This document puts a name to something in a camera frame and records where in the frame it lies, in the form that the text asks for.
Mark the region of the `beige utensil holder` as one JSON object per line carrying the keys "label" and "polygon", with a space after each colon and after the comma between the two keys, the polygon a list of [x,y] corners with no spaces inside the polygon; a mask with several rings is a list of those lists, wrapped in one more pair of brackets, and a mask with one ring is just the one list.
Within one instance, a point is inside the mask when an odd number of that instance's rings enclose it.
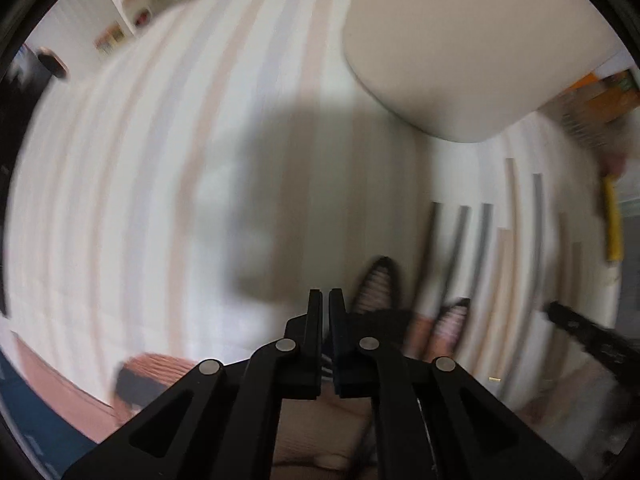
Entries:
{"label": "beige utensil holder", "polygon": [[513,125],[622,47],[588,0],[352,0],[343,40],[375,99],[463,143]]}

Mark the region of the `yellow utility knife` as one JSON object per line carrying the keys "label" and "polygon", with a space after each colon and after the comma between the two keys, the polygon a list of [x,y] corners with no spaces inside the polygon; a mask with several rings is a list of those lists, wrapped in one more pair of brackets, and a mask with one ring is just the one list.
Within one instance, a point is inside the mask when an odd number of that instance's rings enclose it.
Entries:
{"label": "yellow utility knife", "polygon": [[606,260],[620,262],[624,258],[622,216],[617,203],[615,181],[610,174],[602,178],[605,220]]}

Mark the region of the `short light wooden chopstick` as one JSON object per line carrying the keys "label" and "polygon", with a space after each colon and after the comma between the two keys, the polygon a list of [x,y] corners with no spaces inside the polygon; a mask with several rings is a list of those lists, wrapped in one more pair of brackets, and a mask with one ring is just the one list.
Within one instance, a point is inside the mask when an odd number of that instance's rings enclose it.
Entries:
{"label": "short light wooden chopstick", "polygon": [[498,347],[503,341],[503,312],[511,274],[513,256],[513,234],[511,230],[498,229],[495,264],[489,281],[488,297],[480,329],[480,340],[476,345],[471,372],[480,379],[496,377]]}

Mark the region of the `striped table mat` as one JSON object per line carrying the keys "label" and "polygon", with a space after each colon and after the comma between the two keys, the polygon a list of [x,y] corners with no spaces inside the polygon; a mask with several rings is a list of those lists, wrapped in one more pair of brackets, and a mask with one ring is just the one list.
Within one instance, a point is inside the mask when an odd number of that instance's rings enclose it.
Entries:
{"label": "striped table mat", "polygon": [[[494,205],[480,287],[460,344],[471,371],[498,229],[512,230],[506,159],[518,167],[521,274],[497,389],[526,403],[584,364],[546,367],[558,213],[582,243],[578,312],[604,325],[620,274],[604,256],[598,168],[544,115],[479,144],[413,129],[365,92],[343,54],[350,0],[172,0],[90,76],[55,81],[18,156],[4,236],[17,340],[107,404],[142,353],[234,362],[276,338],[313,288],[351,294],[377,256],[394,259],[402,300],[437,312],[458,210],[470,207],[447,300],[470,298],[482,203]],[[520,338],[534,235],[533,174],[544,184],[536,310]],[[437,282],[422,307],[432,203],[442,204]]]}

